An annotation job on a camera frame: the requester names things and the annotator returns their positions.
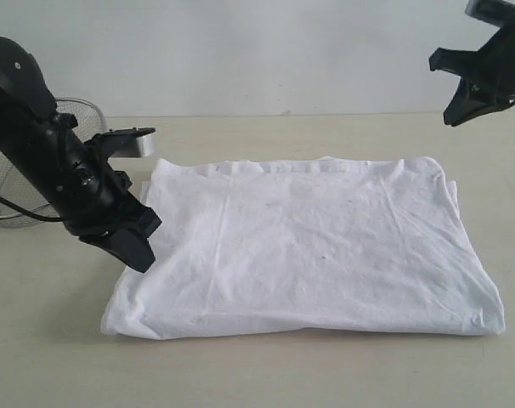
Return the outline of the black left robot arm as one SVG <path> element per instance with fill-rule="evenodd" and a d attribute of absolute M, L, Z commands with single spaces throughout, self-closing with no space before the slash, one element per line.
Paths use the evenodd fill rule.
<path fill-rule="evenodd" d="M 0 37 L 0 151 L 57 212 L 49 222 L 144 273 L 156 260 L 149 238 L 161 220 L 108 160 L 155 129 L 110 130 L 81 141 L 77 125 L 74 115 L 59 112 L 33 55 Z"/>

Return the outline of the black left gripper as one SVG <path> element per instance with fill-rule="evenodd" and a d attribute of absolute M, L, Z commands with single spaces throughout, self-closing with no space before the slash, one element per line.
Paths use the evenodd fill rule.
<path fill-rule="evenodd" d="M 161 219 L 129 191 L 128 175 L 107 161 L 61 161 L 58 166 L 57 209 L 65 228 L 145 273 L 156 260 L 148 239 Z"/>

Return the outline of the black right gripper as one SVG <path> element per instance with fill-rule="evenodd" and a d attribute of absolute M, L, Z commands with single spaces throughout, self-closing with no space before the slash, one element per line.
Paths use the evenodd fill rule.
<path fill-rule="evenodd" d="M 437 48 L 428 64 L 430 71 L 461 78 L 443 113 L 446 126 L 457 127 L 515 105 L 514 22 L 505 24 L 476 51 Z"/>

